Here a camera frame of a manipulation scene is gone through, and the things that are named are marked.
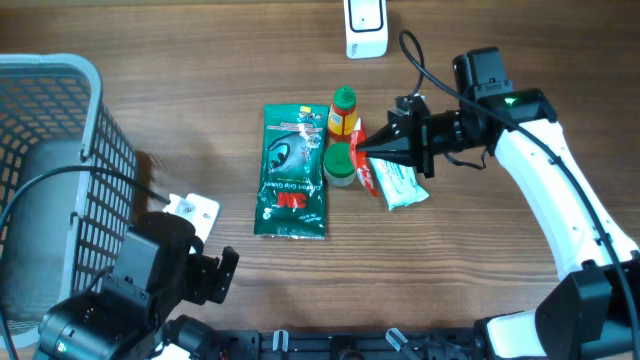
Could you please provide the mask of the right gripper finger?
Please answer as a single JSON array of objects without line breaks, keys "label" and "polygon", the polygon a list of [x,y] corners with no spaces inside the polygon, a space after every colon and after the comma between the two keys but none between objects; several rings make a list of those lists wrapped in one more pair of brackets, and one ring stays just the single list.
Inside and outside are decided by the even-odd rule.
[{"label": "right gripper finger", "polygon": [[363,153],[369,158],[380,159],[407,167],[416,166],[414,159],[406,152],[363,150]]},{"label": "right gripper finger", "polygon": [[411,126],[406,121],[392,121],[360,142],[358,150],[408,150]]}]

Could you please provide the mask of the mint wet wipes pack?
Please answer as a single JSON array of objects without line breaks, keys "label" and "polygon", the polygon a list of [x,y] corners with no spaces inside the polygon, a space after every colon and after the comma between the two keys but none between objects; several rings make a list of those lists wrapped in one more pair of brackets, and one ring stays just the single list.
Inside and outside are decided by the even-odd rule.
[{"label": "mint wet wipes pack", "polygon": [[418,184],[412,167],[377,158],[371,158],[370,162],[390,211],[429,198],[429,193]]}]

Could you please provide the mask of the red snack stick packet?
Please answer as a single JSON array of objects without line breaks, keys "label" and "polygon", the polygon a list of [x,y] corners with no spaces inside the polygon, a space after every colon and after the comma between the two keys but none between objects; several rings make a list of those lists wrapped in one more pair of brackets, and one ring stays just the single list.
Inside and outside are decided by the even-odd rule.
[{"label": "red snack stick packet", "polygon": [[351,133],[349,142],[349,156],[352,165],[355,169],[356,177],[363,186],[363,188],[373,197],[378,197],[379,194],[375,189],[374,178],[367,164],[367,156],[363,151],[356,149],[356,146],[366,139],[366,132],[362,127],[362,120],[358,119],[354,125],[353,132]]}]

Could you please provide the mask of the yellow red sauce bottle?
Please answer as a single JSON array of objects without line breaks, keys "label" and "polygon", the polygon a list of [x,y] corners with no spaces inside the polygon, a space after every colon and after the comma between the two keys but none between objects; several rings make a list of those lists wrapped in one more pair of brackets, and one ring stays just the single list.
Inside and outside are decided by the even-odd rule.
[{"label": "yellow red sauce bottle", "polygon": [[356,93],[349,86],[343,86],[334,93],[330,107],[328,131],[338,142],[348,142],[358,120]]}]

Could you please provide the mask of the green lid glass jar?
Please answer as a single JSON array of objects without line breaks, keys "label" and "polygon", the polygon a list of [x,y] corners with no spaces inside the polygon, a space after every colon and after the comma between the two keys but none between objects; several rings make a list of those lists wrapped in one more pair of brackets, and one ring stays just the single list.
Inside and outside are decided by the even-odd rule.
[{"label": "green lid glass jar", "polygon": [[355,179],[355,168],[350,158],[349,144],[336,142],[330,145],[323,158],[323,171],[332,186],[345,187]]}]

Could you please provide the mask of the green 3M gloves packet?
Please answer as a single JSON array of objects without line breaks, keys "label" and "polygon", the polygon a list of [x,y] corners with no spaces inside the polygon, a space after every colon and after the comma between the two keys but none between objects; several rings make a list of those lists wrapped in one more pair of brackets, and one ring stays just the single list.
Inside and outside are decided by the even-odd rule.
[{"label": "green 3M gloves packet", "polygon": [[322,240],[326,234],[323,156],[329,107],[264,107],[254,234]]}]

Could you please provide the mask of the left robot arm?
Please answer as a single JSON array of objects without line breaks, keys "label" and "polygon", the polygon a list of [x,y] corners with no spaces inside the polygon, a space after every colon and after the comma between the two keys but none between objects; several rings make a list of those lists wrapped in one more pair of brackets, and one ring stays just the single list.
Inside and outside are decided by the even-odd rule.
[{"label": "left robot arm", "polygon": [[93,280],[100,289],[87,287],[44,315],[34,356],[148,359],[175,345],[191,359],[217,359],[220,340],[212,327],[169,316],[183,301],[223,303],[238,262],[230,246],[220,257],[204,255],[188,220],[145,213],[127,230],[115,265]]}]

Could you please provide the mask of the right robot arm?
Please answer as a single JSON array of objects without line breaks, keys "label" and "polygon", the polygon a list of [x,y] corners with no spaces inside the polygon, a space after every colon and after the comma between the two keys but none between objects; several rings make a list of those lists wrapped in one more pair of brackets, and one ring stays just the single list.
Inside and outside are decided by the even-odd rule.
[{"label": "right robot arm", "polygon": [[437,155],[482,147],[514,179],[554,257],[559,282],[532,311],[478,324],[487,359],[596,359],[639,349],[639,249],[611,219],[537,89],[516,91],[494,47],[453,60],[455,111],[401,98],[359,145],[431,177]]}]

